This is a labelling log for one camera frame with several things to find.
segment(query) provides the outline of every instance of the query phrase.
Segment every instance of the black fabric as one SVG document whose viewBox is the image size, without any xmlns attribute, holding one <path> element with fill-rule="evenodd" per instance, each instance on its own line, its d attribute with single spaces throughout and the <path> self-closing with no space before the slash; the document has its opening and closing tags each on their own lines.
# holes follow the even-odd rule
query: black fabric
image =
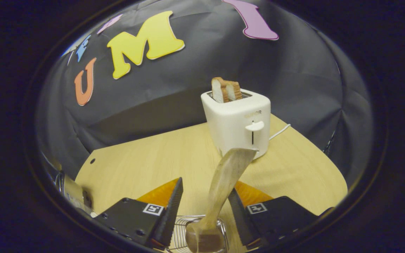
<svg viewBox="0 0 405 253">
<path fill-rule="evenodd" d="M 121 11 L 101 34 L 95 27 L 80 62 L 75 51 L 64 55 L 45 82 L 39 141 L 75 178 L 95 149 L 205 122 L 199 96 L 220 76 L 269 97 L 271 112 L 321 150 L 335 133 L 329 157 L 350 186 L 368 162 L 373 137 L 360 74 L 342 50 L 298 17 L 266 0 L 246 2 L 259 7 L 278 40 L 246 37 L 235 8 L 218 0 L 145 1 Z M 127 75 L 113 79 L 109 40 L 120 32 L 137 35 L 146 19 L 167 10 L 185 48 L 155 60 L 143 56 L 140 66 L 131 63 Z M 74 78 L 94 57 L 94 91 L 80 106 Z"/>
</svg>

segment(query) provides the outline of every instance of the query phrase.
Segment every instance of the yellow letter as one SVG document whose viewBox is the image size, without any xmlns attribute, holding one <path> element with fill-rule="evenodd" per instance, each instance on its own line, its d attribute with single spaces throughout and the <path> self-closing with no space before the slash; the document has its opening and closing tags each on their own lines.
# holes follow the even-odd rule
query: yellow letter
<svg viewBox="0 0 405 253">
<path fill-rule="evenodd" d="M 142 64 L 146 41 L 149 45 L 146 57 L 151 60 L 184 48 L 183 40 L 175 37 L 170 26 L 169 17 L 172 13 L 172 11 L 165 11 L 147 19 L 137 37 L 122 32 L 109 41 L 107 47 L 112 51 L 114 79 L 119 79 L 130 71 L 130 64 L 124 61 L 123 54 L 136 65 Z"/>
</svg>

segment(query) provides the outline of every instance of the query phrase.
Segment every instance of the wooden board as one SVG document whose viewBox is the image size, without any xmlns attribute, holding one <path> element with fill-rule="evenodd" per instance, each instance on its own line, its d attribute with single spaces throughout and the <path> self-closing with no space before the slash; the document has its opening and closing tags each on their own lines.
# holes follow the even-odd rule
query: wooden board
<svg viewBox="0 0 405 253">
<path fill-rule="evenodd" d="M 272 115 L 270 135 L 285 126 Z M 136 199 L 182 177 L 184 193 L 178 215 L 204 214 L 220 159 L 208 125 L 203 123 L 97 149 L 76 182 L 89 190 L 95 212 L 101 213 L 123 197 Z M 270 141 L 267 153 L 254 160 L 240 180 L 272 197 L 288 196 L 315 215 L 337 205 L 347 194 L 346 182 L 331 160 L 291 127 Z M 246 251 L 228 202 L 220 218 L 226 225 L 230 252 Z"/>
</svg>

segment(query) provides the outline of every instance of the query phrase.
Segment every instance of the white toaster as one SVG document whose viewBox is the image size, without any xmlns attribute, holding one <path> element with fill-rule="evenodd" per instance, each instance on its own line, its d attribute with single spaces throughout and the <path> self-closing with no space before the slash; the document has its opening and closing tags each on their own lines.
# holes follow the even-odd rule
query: white toaster
<svg viewBox="0 0 405 253">
<path fill-rule="evenodd" d="M 218 103 L 212 91 L 201 94 L 209 131 L 221 156 L 232 148 L 257 150 L 254 159 L 268 149 L 270 100 L 252 91 L 240 90 L 242 99 Z"/>
</svg>

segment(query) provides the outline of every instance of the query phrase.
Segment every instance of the toaster power cord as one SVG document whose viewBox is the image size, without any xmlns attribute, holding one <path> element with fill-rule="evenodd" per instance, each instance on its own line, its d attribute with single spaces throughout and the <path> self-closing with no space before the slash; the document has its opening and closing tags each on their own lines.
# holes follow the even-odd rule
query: toaster power cord
<svg viewBox="0 0 405 253">
<path fill-rule="evenodd" d="M 278 134 L 280 134 L 280 133 L 282 133 L 283 131 L 285 131 L 289 126 L 291 126 L 291 125 L 290 125 L 290 124 L 286 125 L 281 131 L 279 131 L 279 132 L 273 134 L 273 136 L 271 136 L 270 139 L 268 139 L 268 140 L 271 140 L 271 139 L 275 138 Z"/>
</svg>

